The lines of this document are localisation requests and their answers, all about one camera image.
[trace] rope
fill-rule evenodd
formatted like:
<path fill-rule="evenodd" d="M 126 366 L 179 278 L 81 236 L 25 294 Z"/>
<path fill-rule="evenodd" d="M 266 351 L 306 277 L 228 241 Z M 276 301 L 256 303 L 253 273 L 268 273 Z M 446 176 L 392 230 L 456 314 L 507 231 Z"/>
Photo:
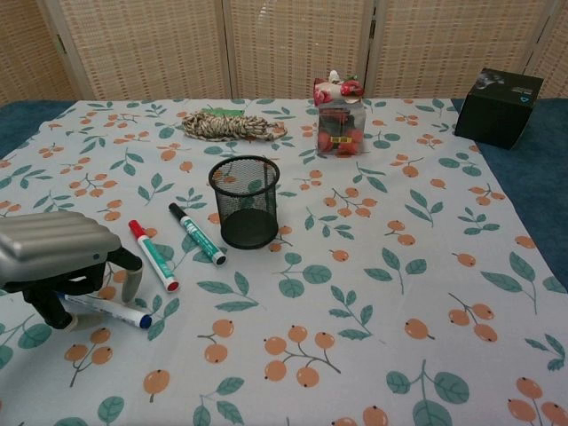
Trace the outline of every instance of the rope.
<path fill-rule="evenodd" d="M 190 138 L 223 142 L 226 140 L 257 138 L 274 140 L 288 133 L 286 128 L 277 123 L 268 123 L 264 118 L 257 116 L 218 116 L 210 113 L 189 114 L 182 121 L 185 134 Z M 268 132 L 269 128 L 280 128 L 283 132 L 274 136 Z"/>

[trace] marker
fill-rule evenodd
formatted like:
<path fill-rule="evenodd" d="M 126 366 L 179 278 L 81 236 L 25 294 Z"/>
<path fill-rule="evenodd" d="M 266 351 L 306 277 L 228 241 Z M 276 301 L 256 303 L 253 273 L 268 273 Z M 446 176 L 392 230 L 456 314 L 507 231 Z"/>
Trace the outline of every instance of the marker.
<path fill-rule="evenodd" d="M 163 259 L 162 255 L 152 243 L 152 241 L 150 241 L 150 238 L 146 235 L 144 229 L 142 229 L 142 226 L 140 226 L 137 220 L 131 220 L 128 223 L 128 226 L 136 237 L 138 245 L 142 248 L 142 251 L 158 274 L 158 277 L 160 277 L 160 280 L 162 281 L 166 290 L 168 290 L 169 292 L 176 291 L 179 288 L 179 283 L 176 280 L 176 277 L 174 277 L 173 272 L 166 265 L 166 261 Z"/>
<path fill-rule="evenodd" d="M 205 235 L 205 232 L 200 229 L 195 222 L 175 203 L 169 205 L 172 215 L 179 221 L 185 228 L 189 236 L 192 237 L 203 252 L 213 261 L 217 266 L 224 264 L 227 256 Z"/>
<path fill-rule="evenodd" d="M 74 304 L 81 304 L 95 312 L 102 312 L 110 315 L 113 318 L 124 321 L 135 327 L 150 328 L 152 325 L 152 317 L 146 313 L 137 311 L 135 309 L 111 302 L 105 299 L 99 299 L 93 296 L 70 296 L 62 295 L 65 300 Z"/>

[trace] blue marker cap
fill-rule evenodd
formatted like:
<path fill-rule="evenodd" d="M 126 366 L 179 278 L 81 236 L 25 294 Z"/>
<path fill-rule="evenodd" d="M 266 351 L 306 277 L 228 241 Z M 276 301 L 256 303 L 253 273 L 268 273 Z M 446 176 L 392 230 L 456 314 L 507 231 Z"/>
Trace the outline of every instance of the blue marker cap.
<path fill-rule="evenodd" d="M 152 325 L 152 317 L 150 315 L 145 315 L 140 320 L 140 328 L 150 328 Z"/>

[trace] red marker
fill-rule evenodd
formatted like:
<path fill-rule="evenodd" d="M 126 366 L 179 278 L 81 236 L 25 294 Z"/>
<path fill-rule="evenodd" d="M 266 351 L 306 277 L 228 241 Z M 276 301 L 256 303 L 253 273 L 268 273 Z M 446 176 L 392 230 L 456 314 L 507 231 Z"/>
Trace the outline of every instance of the red marker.
<path fill-rule="evenodd" d="M 146 235 L 142 226 L 140 226 L 137 220 L 131 220 L 128 223 L 128 226 L 136 237 L 138 245 L 142 248 L 142 251 L 158 274 L 158 277 L 160 277 L 160 281 L 163 283 L 166 290 L 169 292 L 176 291 L 179 288 L 179 283 L 176 280 L 176 277 L 174 277 L 174 274 L 166 264 L 166 261 L 150 238 Z"/>

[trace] red marker cap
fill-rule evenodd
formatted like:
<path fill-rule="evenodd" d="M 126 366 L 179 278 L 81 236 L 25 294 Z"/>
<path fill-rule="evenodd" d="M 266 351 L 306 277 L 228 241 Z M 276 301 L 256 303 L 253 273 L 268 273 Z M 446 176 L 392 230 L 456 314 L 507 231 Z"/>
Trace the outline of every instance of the red marker cap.
<path fill-rule="evenodd" d="M 144 228 L 142 226 L 140 226 L 140 224 L 138 223 L 138 220 L 131 220 L 128 223 L 128 226 L 130 227 L 130 230 L 132 231 L 132 233 L 134 234 L 136 239 L 140 238 L 143 235 L 146 235 Z"/>

